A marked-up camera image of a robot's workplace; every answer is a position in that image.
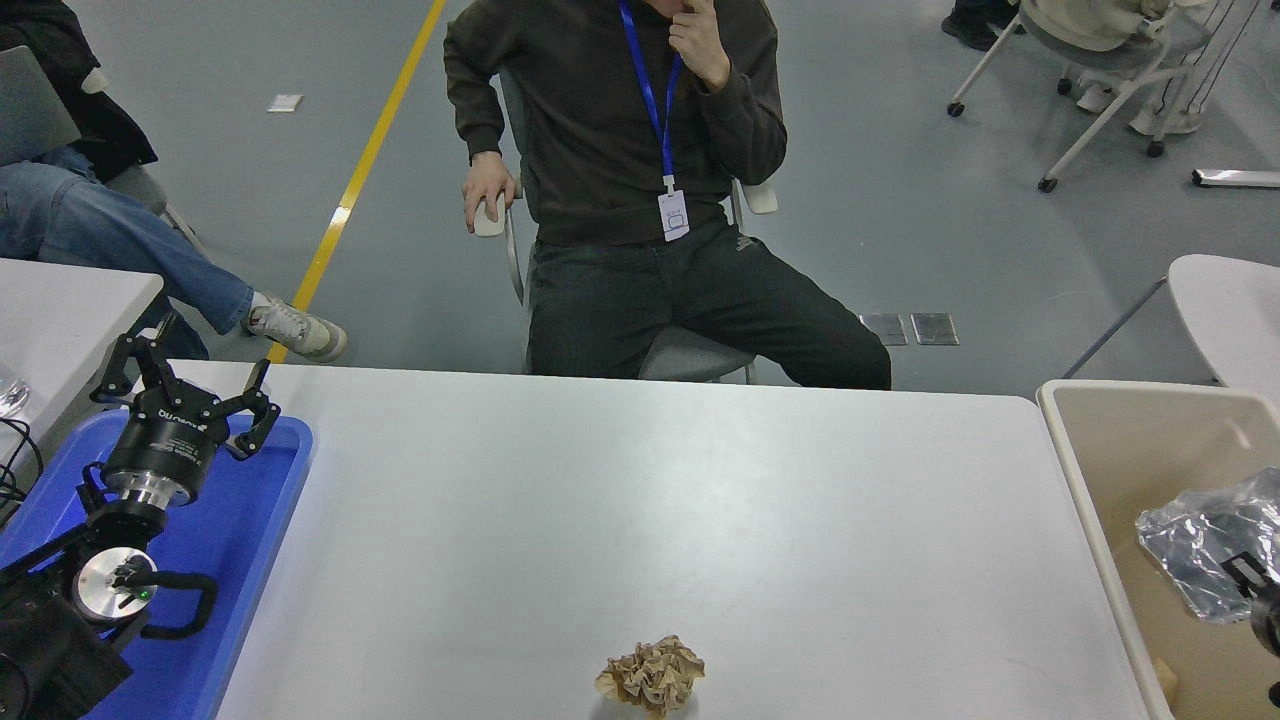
laptop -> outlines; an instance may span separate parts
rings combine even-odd
[[[0,167],[79,140],[40,63],[26,45],[0,53]]]

blue jeans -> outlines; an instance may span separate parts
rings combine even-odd
[[[164,220],[97,182],[90,161],[70,147],[0,168],[0,258],[160,275],[164,290],[134,332],[159,324],[173,299],[227,334],[253,297],[244,281],[196,252]],[[165,348],[172,357],[209,359],[200,334],[180,315]]]

sleeve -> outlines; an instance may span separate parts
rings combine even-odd
[[[741,23],[737,18],[721,22],[732,67],[719,92],[701,88],[701,111],[724,169],[746,184],[759,184],[782,167],[787,152],[778,92],[778,31],[763,0],[742,5],[741,10],[724,10],[746,17]]]
[[[504,128],[502,105],[490,79],[518,47],[517,8],[527,0],[475,0],[449,23],[444,36],[444,74],[458,136],[467,158],[498,150]]]
[[[0,50],[31,47],[49,81],[58,87],[79,87],[100,67],[79,19],[60,1],[14,4],[0,20]]]

jeans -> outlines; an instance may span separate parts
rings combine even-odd
[[[70,147],[0,168],[0,258],[160,275],[164,290],[134,332],[159,324],[173,299],[227,334],[253,297],[244,281],[210,263],[164,220],[97,182],[88,160]],[[209,359],[180,315],[165,348],[172,357]]]
[[[534,246],[534,374],[635,378],[667,324],[763,355],[801,386],[888,389],[858,316],[723,219],[655,246]]]

white table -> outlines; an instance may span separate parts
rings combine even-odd
[[[14,419],[31,424],[36,442],[163,286],[142,273],[0,259],[0,359],[31,386]],[[0,428],[0,457],[18,442]],[[41,450],[47,456],[52,448]]]
[[[1169,266],[1169,290],[1222,384],[1280,406],[1280,268],[1184,255]]]
[[[219,395],[248,365],[175,363]],[[273,366],[310,477],[223,720],[1144,719],[1020,398]]]

